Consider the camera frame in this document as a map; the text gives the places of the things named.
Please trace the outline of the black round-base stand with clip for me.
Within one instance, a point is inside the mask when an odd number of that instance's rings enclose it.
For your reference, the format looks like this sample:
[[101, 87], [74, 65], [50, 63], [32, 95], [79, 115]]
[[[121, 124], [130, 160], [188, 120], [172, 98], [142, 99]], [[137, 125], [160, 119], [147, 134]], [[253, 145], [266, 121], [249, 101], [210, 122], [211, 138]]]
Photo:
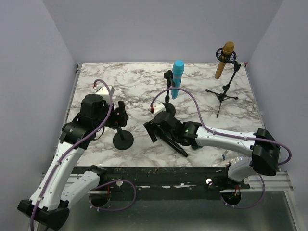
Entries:
[[163, 103], [163, 105], [166, 108], [166, 111], [168, 113], [171, 113], [173, 116], [176, 113], [176, 109], [174, 107], [173, 104], [170, 103], [170, 88], [175, 86], [175, 83], [173, 82], [173, 73], [171, 70], [168, 70], [167, 72], [164, 73], [164, 79], [167, 80], [166, 85], [167, 85], [167, 93], [165, 96], [165, 102]]

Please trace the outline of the black microphone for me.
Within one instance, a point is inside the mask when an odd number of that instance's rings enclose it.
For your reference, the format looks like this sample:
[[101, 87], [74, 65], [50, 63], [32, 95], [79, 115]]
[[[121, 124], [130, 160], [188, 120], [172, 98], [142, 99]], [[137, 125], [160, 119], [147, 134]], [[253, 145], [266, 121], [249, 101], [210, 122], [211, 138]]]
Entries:
[[168, 136], [162, 136], [161, 139], [166, 144], [168, 144], [171, 148], [173, 148], [176, 152], [178, 152], [179, 154], [181, 154], [185, 158], [188, 157], [187, 152], [182, 147], [180, 147], [175, 141], [173, 141], [171, 138], [169, 138]]

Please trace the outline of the blue microphone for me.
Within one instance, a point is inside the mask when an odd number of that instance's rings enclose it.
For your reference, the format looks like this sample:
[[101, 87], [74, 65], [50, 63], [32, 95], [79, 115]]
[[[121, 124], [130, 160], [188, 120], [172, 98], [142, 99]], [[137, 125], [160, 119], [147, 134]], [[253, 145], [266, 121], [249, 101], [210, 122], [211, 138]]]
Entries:
[[184, 73], [184, 62], [182, 60], [176, 60], [172, 67], [173, 82], [175, 88], [179, 88], [181, 84], [181, 77]]

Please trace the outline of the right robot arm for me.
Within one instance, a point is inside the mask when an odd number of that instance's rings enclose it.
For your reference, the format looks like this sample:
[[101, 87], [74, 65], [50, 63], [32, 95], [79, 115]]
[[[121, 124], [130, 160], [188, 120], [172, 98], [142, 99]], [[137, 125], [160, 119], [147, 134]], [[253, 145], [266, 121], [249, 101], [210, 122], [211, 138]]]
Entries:
[[272, 135], [263, 128], [255, 133], [206, 129], [198, 122], [181, 123], [165, 111], [144, 123], [144, 127], [152, 142], [162, 139], [184, 156], [187, 156], [187, 153], [183, 146], [210, 146], [242, 154], [239, 160], [227, 166], [227, 173], [221, 177], [222, 185], [228, 189], [256, 173], [275, 176], [278, 171], [280, 147]]

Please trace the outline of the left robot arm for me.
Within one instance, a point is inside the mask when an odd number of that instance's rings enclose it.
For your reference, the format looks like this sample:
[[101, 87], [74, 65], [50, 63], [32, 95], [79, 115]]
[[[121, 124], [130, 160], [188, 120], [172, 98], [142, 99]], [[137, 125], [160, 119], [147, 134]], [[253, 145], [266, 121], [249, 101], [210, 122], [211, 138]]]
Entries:
[[64, 186], [79, 158], [99, 129], [125, 127], [128, 121], [125, 103], [118, 107], [98, 94], [88, 94], [81, 102], [80, 111], [62, 128], [55, 157], [40, 186], [29, 199], [21, 200], [17, 209], [52, 230], [59, 230], [66, 222], [70, 206], [77, 201], [90, 185], [102, 190], [107, 183], [98, 168], [87, 174], [83, 186], [64, 191]]

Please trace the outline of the black tripod mic stand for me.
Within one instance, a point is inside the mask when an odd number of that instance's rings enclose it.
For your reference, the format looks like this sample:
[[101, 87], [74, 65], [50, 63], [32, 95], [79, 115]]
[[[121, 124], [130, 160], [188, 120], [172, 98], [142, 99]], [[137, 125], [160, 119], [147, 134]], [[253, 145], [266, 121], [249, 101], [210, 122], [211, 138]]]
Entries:
[[219, 116], [221, 105], [222, 105], [223, 101], [228, 100], [228, 99], [235, 99], [235, 100], [239, 99], [237, 96], [233, 97], [233, 96], [228, 96], [227, 95], [227, 92], [228, 92], [228, 90], [229, 90], [229, 88], [231, 86], [231, 83], [232, 83], [232, 81], [233, 81], [233, 79], [235, 77], [235, 74], [239, 71], [239, 69], [241, 67], [241, 64], [236, 61], [236, 58], [237, 58], [237, 55], [236, 55], [235, 51], [233, 51], [233, 54], [231, 55], [228, 64], [233, 64], [234, 72], [233, 72], [233, 74], [232, 74], [228, 84], [222, 86], [223, 92], [222, 93], [217, 93], [217, 92], [211, 91], [209, 89], [205, 90], [208, 93], [214, 94], [216, 96], [216, 98], [218, 99], [218, 101], [219, 101], [219, 108], [218, 108], [218, 112], [217, 112], [216, 118], [218, 118], [218, 116]]

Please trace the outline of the gold microphone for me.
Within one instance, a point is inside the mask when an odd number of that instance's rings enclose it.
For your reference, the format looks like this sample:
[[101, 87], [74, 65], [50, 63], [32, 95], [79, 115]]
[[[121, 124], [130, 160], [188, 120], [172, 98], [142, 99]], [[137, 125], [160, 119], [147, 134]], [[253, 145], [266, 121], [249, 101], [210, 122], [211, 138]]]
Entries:
[[219, 60], [219, 64], [215, 73], [215, 79], [219, 79], [226, 63], [229, 62], [231, 55], [233, 54], [235, 44], [232, 41], [228, 41], [222, 48], [216, 51], [216, 57]]

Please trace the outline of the green handled screwdriver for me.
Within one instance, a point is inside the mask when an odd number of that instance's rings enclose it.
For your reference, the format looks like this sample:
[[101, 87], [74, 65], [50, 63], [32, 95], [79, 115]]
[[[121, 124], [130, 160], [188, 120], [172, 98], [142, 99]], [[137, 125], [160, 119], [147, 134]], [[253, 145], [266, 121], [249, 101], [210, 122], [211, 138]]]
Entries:
[[201, 149], [202, 148], [202, 146], [199, 146], [199, 145], [197, 145], [197, 146], [192, 146], [192, 149], [193, 150], [198, 150], [198, 149]]

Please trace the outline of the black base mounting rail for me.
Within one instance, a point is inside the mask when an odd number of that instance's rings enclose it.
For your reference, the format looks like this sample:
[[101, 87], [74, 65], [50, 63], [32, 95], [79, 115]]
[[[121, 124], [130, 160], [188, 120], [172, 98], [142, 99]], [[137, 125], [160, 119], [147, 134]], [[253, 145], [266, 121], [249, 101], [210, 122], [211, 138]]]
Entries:
[[100, 185], [90, 199], [96, 205], [107, 201], [136, 200], [219, 200], [222, 191], [249, 189], [243, 182], [227, 177], [227, 167], [95, 167]]

